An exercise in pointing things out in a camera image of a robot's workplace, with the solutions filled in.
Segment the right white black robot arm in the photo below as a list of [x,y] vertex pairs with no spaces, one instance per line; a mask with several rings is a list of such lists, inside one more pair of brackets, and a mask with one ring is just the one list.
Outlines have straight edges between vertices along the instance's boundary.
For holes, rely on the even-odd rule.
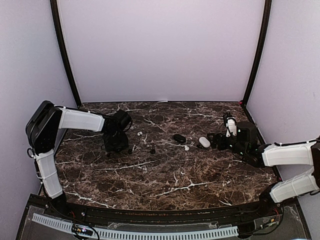
[[255,168],[280,165],[309,165],[304,173],[268,186],[259,196],[255,213],[266,217],[275,204],[304,194],[320,191],[320,140],[319,138],[298,143],[259,144],[258,131],[251,122],[227,123],[224,133],[209,133],[211,146],[219,151],[231,150],[241,160]]

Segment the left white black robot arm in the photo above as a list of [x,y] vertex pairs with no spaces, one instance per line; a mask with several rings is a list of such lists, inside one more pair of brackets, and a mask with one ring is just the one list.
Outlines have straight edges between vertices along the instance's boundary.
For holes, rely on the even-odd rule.
[[85,130],[102,134],[103,147],[108,152],[120,152],[129,147],[126,132],[133,120],[124,110],[114,114],[79,110],[43,101],[25,127],[29,143],[28,155],[34,159],[37,176],[47,197],[52,200],[51,210],[60,218],[71,213],[65,203],[66,195],[56,168],[55,151],[60,130]]

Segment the white oval charging case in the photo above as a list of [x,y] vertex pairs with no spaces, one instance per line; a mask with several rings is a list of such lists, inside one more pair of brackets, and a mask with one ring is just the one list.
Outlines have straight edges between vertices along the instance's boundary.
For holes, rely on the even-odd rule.
[[203,148],[209,148],[211,146],[211,142],[204,136],[200,137],[198,142]]

